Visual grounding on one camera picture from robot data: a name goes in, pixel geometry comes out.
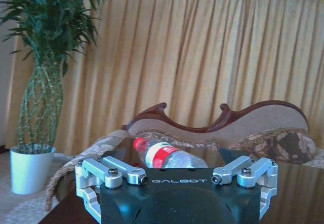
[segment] white flower pot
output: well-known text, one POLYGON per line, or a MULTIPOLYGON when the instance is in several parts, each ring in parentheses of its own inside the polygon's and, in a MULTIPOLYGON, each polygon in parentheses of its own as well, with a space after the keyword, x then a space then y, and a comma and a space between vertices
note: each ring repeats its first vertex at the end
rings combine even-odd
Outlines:
POLYGON ((17 153, 17 147, 10 149, 12 192, 20 195, 36 193, 43 189, 55 148, 44 154, 17 153))

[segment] carpet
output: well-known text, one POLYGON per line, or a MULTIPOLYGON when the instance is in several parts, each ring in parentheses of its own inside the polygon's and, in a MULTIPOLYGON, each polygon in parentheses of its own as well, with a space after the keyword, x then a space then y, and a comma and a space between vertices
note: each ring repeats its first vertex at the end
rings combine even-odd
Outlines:
MULTIPOLYGON (((62 154, 55 154, 48 178, 63 166, 69 159, 62 154)), ((10 154, 0 154, 0 223, 34 224, 39 223, 46 215, 45 187, 42 191, 31 195, 17 195, 11 192, 10 154)), ((53 198, 54 208, 58 204, 53 198)))

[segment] plastic bottle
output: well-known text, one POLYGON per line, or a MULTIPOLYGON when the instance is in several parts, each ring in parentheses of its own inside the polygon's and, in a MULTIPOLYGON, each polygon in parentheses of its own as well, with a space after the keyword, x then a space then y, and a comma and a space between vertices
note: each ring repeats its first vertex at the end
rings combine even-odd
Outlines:
POLYGON ((203 159, 160 139, 136 138, 134 149, 148 168, 208 168, 203 159))

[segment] logo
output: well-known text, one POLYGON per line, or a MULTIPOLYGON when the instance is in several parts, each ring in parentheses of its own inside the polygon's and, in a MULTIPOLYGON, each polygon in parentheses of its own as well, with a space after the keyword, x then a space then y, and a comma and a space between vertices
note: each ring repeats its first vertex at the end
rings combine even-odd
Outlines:
POLYGON ((154 179, 152 180, 152 183, 197 183, 197 182, 206 182, 208 181, 207 179, 181 179, 179 181, 175 181, 175 180, 168 180, 168 179, 154 179))

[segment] curtain fold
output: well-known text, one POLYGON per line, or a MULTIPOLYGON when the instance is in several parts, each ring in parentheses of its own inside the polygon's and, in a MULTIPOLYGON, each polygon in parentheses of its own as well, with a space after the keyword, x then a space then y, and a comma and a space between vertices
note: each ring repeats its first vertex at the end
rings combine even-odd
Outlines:
MULTIPOLYGON (((271 99, 300 107, 324 147, 324 0, 108 0, 97 15, 98 47, 76 54, 63 79, 58 151, 77 154, 160 102, 176 122, 202 127, 222 103, 271 99)), ((7 147, 33 68, 22 56, 7 147)))

